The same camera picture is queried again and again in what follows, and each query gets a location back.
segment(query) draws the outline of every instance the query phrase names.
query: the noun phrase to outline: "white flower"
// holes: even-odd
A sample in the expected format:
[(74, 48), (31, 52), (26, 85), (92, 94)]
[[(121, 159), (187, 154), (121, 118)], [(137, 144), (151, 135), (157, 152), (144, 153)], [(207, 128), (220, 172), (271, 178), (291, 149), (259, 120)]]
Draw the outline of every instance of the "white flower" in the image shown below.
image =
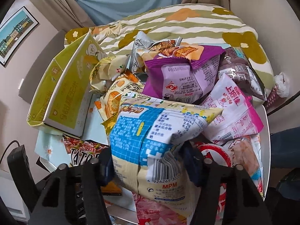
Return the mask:
[(248, 48), (249, 46), (248, 46), (247, 43), (241, 43), (241, 47), (242, 47), (242, 48)]
[(74, 31), (73, 37), (75, 38), (75, 37), (77, 37), (77, 36), (78, 36), (78, 31)]

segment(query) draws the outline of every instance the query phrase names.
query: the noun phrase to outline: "striped blanket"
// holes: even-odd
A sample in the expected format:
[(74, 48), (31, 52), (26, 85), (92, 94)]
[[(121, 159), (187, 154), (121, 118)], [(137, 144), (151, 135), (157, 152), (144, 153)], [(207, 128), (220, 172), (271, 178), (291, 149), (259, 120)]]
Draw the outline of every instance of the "striped blanket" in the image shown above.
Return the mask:
[(65, 45), (88, 31), (108, 55), (131, 54), (134, 38), (139, 31), (154, 41), (182, 37), (182, 43), (188, 44), (240, 46), (263, 81), (267, 94), (274, 86), (273, 71), (257, 41), (256, 31), (232, 11), (217, 5), (173, 5), (128, 16), (105, 26), (74, 29), (66, 34)]

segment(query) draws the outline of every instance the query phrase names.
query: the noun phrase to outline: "metal screw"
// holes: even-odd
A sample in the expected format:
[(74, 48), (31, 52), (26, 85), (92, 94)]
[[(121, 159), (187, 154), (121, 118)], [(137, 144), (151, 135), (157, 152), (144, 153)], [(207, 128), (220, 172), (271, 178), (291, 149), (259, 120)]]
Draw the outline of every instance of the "metal screw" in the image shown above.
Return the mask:
[(204, 163), (206, 163), (206, 164), (212, 164), (212, 159), (205, 158), (204, 159)]
[(239, 171), (242, 171), (244, 167), (241, 164), (235, 165), (235, 168), (238, 169)]
[(96, 164), (96, 163), (98, 163), (99, 162), (99, 159), (98, 158), (92, 158), (91, 160), (90, 160), (90, 163), (91, 164)]
[(58, 169), (59, 169), (59, 170), (63, 170), (63, 169), (65, 169), (67, 166), (68, 166), (68, 165), (67, 165), (66, 163), (62, 163), (62, 164), (60, 164), (60, 165), (58, 166)]

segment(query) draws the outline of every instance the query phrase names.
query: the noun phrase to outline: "qr code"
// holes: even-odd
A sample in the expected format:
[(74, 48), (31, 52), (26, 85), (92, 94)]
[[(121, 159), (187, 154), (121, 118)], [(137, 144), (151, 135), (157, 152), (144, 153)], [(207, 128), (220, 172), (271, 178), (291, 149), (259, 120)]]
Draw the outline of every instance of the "qr code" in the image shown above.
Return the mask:
[(238, 80), (239, 81), (246, 80), (245, 74), (238, 74)]
[(235, 70), (237, 71), (237, 72), (243, 72), (244, 70), (243, 70), (243, 66), (235, 66)]

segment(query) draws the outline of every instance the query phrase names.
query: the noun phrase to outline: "framed picture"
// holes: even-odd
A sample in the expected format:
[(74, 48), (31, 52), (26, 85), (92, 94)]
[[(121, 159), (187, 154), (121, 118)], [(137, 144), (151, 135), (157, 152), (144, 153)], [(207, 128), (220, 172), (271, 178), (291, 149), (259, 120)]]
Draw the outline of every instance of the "framed picture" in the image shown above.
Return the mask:
[(0, 28), (0, 63), (5, 66), (9, 57), (26, 37), (38, 25), (38, 21), (22, 7)]

